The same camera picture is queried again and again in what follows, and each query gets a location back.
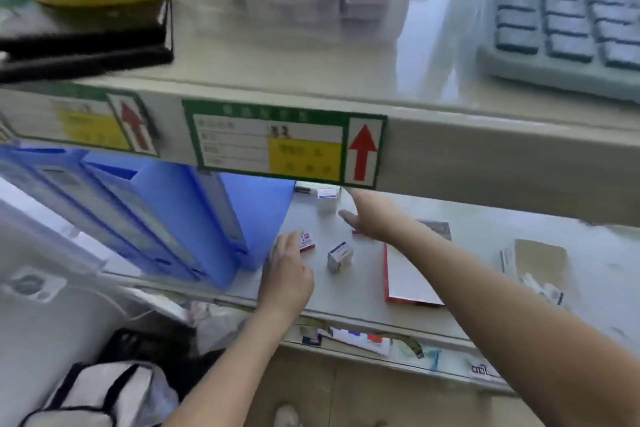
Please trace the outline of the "beige shelf board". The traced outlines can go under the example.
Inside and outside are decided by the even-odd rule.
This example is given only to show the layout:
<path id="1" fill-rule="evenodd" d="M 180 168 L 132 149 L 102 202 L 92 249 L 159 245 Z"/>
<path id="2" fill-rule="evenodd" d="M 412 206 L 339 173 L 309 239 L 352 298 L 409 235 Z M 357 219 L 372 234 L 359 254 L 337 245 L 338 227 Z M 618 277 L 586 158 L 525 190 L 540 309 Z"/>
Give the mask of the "beige shelf board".
<path id="1" fill-rule="evenodd" d="M 469 38 L 174 48 L 168 66 L 72 80 L 137 93 L 164 160 L 196 164 L 181 98 L 385 115 L 377 190 L 640 227 L 640 108 L 484 78 Z"/>

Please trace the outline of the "grey calculator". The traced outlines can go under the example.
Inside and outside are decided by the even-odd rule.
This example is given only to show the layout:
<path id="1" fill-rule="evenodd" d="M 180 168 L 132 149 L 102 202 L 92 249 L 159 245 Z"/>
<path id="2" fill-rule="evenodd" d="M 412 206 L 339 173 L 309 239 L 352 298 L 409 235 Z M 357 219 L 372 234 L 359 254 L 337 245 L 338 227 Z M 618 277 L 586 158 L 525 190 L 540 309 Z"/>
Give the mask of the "grey calculator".
<path id="1" fill-rule="evenodd" d="M 486 75 L 640 104 L 640 0 L 483 0 Z"/>

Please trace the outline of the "person's left hand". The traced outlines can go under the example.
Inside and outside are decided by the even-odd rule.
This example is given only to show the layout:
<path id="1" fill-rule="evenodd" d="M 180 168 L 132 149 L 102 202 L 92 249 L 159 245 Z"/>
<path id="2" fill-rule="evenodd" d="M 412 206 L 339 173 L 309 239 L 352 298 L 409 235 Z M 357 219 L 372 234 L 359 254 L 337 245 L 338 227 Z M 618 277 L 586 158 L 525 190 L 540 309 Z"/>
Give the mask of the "person's left hand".
<path id="1" fill-rule="evenodd" d="M 256 310 L 260 315 L 293 321 L 307 306 L 313 291 L 314 273 L 304 261 L 303 267 L 295 264 L 271 267 L 269 250 L 257 299 Z"/>

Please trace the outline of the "green-bordered label with red arrow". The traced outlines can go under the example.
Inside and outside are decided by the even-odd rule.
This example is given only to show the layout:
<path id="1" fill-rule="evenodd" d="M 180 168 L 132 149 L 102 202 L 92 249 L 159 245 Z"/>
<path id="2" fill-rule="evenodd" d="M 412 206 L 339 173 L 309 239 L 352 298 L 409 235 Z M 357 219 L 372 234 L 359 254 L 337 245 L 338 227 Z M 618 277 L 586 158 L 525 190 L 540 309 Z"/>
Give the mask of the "green-bordered label with red arrow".
<path id="1" fill-rule="evenodd" d="M 0 121 L 20 140 L 159 157 L 156 129 L 133 91 L 78 83 L 0 87 Z"/>
<path id="2" fill-rule="evenodd" d="M 200 169 L 374 189 L 387 116 L 188 98 Z"/>

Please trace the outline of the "white plastic bag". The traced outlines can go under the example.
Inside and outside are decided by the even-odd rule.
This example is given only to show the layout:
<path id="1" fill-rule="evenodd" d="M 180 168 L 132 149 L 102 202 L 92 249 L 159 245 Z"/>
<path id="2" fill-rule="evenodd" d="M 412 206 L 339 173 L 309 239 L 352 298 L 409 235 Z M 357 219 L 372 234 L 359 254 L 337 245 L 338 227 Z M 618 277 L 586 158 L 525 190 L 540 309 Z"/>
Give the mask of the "white plastic bag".
<path id="1" fill-rule="evenodd" d="M 195 350 L 203 356 L 231 346 L 252 310 L 220 306 L 205 302 L 191 302 L 188 309 L 189 325 L 195 331 Z"/>

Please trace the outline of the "person's left forearm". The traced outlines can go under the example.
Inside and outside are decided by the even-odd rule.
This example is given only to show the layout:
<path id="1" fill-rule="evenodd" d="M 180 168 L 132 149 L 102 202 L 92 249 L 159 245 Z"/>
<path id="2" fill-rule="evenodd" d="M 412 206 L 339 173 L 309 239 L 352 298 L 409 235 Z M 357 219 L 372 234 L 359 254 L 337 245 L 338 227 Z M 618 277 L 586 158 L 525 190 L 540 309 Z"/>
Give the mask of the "person's left forearm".
<path id="1" fill-rule="evenodd" d="M 243 427 L 271 358 L 311 292 L 294 286 L 263 293 L 235 342 L 163 427 Z"/>

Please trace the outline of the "person's right hand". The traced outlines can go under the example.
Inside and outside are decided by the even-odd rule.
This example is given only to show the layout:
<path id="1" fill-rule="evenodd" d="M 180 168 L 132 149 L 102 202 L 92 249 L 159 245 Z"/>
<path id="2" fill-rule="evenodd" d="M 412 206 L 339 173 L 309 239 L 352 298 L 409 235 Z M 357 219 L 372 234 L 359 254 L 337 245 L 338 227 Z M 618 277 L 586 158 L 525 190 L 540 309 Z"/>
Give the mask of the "person's right hand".
<path id="1" fill-rule="evenodd" d="M 396 238 L 414 219 L 402 211 L 389 197 L 375 190 L 346 187 L 360 218 L 359 234 L 384 243 Z"/>

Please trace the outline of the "person's shoe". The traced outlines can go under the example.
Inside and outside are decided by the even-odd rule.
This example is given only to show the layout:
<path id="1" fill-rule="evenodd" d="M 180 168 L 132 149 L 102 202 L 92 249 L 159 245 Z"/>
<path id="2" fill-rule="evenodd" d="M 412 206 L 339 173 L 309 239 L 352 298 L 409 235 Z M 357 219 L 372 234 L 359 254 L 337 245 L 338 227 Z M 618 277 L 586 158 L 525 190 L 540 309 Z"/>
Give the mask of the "person's shoe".
<path id="1" fill-rule="evenodd" d="M 283 404 L 276 410 L 273 427 L 303 427 L 297 409 L 291 404 Z"/>

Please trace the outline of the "small white and blue box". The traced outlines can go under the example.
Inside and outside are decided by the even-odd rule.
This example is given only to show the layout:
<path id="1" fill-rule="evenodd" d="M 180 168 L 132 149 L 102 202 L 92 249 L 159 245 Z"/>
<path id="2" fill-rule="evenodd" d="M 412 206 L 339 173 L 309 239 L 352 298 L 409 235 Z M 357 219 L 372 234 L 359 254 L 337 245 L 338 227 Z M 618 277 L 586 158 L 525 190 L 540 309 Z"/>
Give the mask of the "small white and blue box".
<path id="1" fill-rule="evenodd" d="M 341 269 L 348 268 L 353 261 L 353 256 L 353 247 L 348 242 L 342 241 L 327 254 L 328 270 L 333 274 L 337 274 Z"/>

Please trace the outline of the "blue file folder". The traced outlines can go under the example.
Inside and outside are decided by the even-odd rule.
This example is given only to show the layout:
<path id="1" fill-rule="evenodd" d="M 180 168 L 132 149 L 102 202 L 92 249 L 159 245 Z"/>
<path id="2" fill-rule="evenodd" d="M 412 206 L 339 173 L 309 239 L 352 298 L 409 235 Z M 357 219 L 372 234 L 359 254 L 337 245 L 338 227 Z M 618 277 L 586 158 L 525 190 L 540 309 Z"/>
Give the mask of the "blue file folder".
<path id="1" fill-rule="evenodd" d="M 81 164 L 171 252 L 220 290 L 258 271 L 284 222 L 294 180 L 90 152 Z"/>
<path id="2" fill-rule="evenodd" d="M 83 164 L 86 150 L 63 148 L 20 149 L 21 158 L 48 183 L 70 197 L 84 211 L 141 255 L 132 261 L 147 275 L 198 283 L 199 276 L 171 252 Z"/>
<path id="3" fill-rule="evenodd" d="M 69 197 L 55 190 L 35 171 L 20 163 L 17 157 L 10 152 L 10 147 L 4 144 L 0 144 L 0 177 L 135 266 L 144 271 L 154 271 L 152 263 L 132 245 L 118 237 L 115 232 L 108 229 L 91 213 L 82 210 Z"/>

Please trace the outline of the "white wall socket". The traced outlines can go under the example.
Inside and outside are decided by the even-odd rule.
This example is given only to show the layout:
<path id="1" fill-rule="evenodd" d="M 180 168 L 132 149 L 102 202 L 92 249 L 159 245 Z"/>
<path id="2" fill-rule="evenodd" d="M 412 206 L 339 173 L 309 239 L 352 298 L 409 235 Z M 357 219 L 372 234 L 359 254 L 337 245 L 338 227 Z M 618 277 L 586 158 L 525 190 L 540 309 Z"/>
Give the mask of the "white wall socket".
<path id="1" fill-rule="evenodd" d="M 67 284 L 64 277 L 25 266 L 14 272 L 2 289 L 12 296 L 44 304 L 51 302 Z"/>

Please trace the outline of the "loose printed papers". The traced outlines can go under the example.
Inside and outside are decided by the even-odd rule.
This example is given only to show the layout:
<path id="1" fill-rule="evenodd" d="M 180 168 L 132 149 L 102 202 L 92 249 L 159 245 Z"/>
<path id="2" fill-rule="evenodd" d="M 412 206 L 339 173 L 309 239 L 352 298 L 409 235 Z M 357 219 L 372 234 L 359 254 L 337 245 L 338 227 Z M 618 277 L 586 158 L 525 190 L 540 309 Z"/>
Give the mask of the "loose printed papers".
<path id="1" fill-rule="evenodd" d="M 296 342 L 325 351 L 345 353 L 359 358 L 380 360 L 396 365 L 409 365 L 427 371 L 438 371 L 441 350 L 420 346 L 420 354 L 404 341 L 381 335 L 354 332 L 346 329 L 321 329 L 294 326 L 289 338 Z"/>

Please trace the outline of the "person's right forearm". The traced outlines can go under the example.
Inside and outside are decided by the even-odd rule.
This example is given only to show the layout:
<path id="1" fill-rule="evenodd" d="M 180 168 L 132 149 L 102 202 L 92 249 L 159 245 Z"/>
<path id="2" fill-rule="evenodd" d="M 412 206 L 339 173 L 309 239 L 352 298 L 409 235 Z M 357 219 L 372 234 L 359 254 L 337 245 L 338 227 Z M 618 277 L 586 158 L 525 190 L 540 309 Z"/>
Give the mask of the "person's right forearm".
<path id="1" fill-rule="evenodd" d="M 412 218 L 390 223 L 385 241 L 546 427 L 640 427 L 640 360 L 628 350 Z"/>

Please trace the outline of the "small white packet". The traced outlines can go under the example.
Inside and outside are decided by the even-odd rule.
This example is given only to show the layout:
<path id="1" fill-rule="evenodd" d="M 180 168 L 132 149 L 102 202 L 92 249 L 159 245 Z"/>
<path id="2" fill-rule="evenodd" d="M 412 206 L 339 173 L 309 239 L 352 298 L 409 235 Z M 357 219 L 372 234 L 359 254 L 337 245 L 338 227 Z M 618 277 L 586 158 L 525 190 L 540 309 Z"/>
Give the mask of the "small white packet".
<path id="1" fill-rule="evenodd" d="M 520 276 L 519 281 L 521 284 L 531 289 L 535 294 L 542 296 L 548 303 L 564 307 L 565 294 L 556 286 L 549 283 L 541 286 L 530 273 L 525 273 Z"/>

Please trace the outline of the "flat white red-edged box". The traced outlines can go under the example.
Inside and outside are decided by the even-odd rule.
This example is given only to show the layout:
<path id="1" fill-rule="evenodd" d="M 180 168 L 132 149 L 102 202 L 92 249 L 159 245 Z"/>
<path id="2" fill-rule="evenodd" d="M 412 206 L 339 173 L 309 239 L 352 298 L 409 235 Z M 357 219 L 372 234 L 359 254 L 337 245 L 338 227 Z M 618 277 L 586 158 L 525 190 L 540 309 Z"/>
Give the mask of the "flat white red-edged box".
<path id="1" fill-rule="evenodd" d="M 367 290 L 367 298 L 421 307 L 444 307 L 429 282 L 396 248 L 384 244 L 381 258 L 383 281 L 380 286 Z"/>

